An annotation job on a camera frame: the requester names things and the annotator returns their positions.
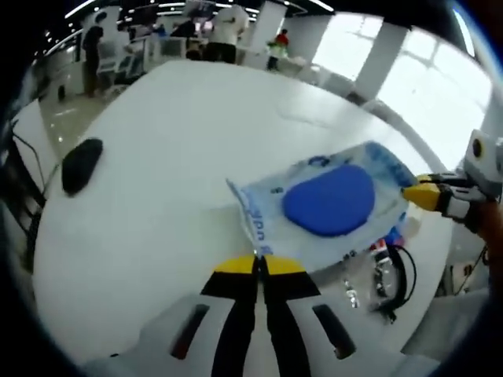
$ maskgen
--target cable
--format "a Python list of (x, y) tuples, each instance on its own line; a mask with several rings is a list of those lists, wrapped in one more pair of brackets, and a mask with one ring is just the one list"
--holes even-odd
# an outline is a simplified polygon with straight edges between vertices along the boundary
[[(502, 198), (502, 196), (503, 195), (500, 195), (497, 198), (497, 203), (498, 204), (501, 204), (501, 198)], [(470, 273), (467, 276), (464, 277), (463, 283), (461, 284), (461, 286), (459, 287), (459, 289), (457, 290), (457, 292), (454, 294), (455, 296), (459, 295), (461, 293), (461, 291), (463, 291), (464, 286), (466, 285), (466, 283), (468, 282), (468, 279), (470, 278), (470, 276), (473, 274), (473, 272), (477, 268), (477, 265), (480, 263), (480, 261), (482, 261), (482, 263), (484, 265), (488, 265), (489, 264), (489, 261), (487, 261), (487, 259), (485, 258), (486, 252), (487, 252), (487, 245), (484, 245), (484, 247), (482, 248), (482, 251), (480, 251), (480, 254), (477, 257), (477, 260), (475, 261), (475, 264), (473, 266), (472, 271), (470, 271)]]
[(407, 296), (407, 298), (405, 298), (403, 300), (403, 303), (402, 303), (402, 305), (405, 305), (410, 300), (410, 298), (412, 297), (412, 293), (414, 293), (414, 290), (416, 289), (416, 283), (417, 283), (416, 262), (414, 261), (414, 258), (412, 258), (412, 255), (409, 253), (409, 251), (407, 249), (405, 249), (403, 246), (400, 246), (400, 245), (393, 245), (393, 246), (407, 254), (407, 256), (409, 257), (409, 260), (410, 260), (410, 264), (412, 265), (412, 269), (413, 269), (414, 278), (413, 278), (413, 282), (412, 282), (412, 287), (410, 288), (409, 295)]
[(473, 272), (477, 268), (477, 265), (482, 260), (483, 255), (486, 253), (486, 250), (487, 250), (487, 245), (482, 248), (482, 251), (480, 251), (480, 254), (477, 257), (477, 260), (475, 261), (475, 265), (473, 266), (472, 271), (470, 271), (470, 273), (467, 276), (464, 277), (463, 283), (461, 284), (461, 286), (459, 287), (459, 289), (457, 290), (457, 292), (454, 294), (455, 296), (459, 295), (461, 293), (461, 291), (463, 291), (463, 288), (466, 285), (466, 282), (468, 281), (468, 279), (470, 278), (470, 276), (473, 274)]
[(39, 154), (37, 151), (35, 151), (35, 148), (33, 148), (27, 141), (25, 141), (22, 137), (16, 135), (15, 132), (13, 132), (13, 136), (18, 139), (21, 143), (29, 147), (33, 153), (35, 154), (35, 159), (37, 160), (37, 165), (39, 165), (39, 173), (40, 173), (40, 178), (42, 179), (42, 186), (44, 188), (44, 191), (46, 189), (46, 180), (44, 179), (44, 174), (42, 173), (42, 166), (40, 165), (40, 159), (39, 159)]
[[(404, 306), (412, 297), (414, 290), (416, 289), (417, 283), (417, 267), (412, 255), (402, 246), (387, 244), (387, 249), (391, 259), (392, 265), (395, 267), (398, 288), (394, 298), (391, 298), (385, 302), (381, 302), (375, 310), (381, 312), (383, 315), (389, 318), (393, 323), (396, 320), (395, 310)], [(413, 267), (413, 284), (410, 289), (410, 293), (407, 294), (407, 273), (405, 265), (403, 264), (402, 257), (398, 251), (404, 251), (409, 257), (412, 267)]]

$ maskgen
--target blue sponge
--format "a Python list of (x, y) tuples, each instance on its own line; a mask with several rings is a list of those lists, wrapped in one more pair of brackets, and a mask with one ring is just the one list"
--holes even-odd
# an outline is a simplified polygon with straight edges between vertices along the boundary
[(375, 201), (372, 178), (347, 164), (293, 186), (283, 197), (283, 213), (317, 236), (342, 236), (367, 222)]

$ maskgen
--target computer mouse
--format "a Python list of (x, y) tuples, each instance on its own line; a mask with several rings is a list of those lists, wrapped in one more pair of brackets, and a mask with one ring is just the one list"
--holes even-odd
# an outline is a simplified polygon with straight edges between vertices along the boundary
[(87, 186), (103, 152), (103, 141), (89, 138), (73, 148), (63, 159), (61, 183), (63, 190), (73, 196)]

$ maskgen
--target round white table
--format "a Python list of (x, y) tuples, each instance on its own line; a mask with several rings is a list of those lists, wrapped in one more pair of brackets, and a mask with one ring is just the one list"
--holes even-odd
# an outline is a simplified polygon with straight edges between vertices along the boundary
[[(252, 252), (225, 178), (246, 184), (368, 140), (413, 173), (429, 171), (400, 133), (344, 99), (227, 64), (158, 67), (84, 137), (99, 137), (103, 155), (74, 198), (63, 193), (57, 173), (34, 275), (43, 324), (79, 364), (131, 347), (148, 320), (200, 291), (218, 263)], [(400, 350), (420, 323), (449, 250), (450, 221), (419, 216), (420, 230), (407, 243), (418, 268), (416, 292), (393, 325), (372, 318), (390, 350)]]

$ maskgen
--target floor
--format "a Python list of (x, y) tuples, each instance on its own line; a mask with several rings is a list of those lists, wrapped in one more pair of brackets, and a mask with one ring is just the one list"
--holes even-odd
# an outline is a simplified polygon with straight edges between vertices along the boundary
[(40, 101), (44, 125), (50, 142), (60, 159), (63, 159), (89, 128), (90, 124), (108, 106), (101, 98), (69, 97), (61, 103), (50, 99)]

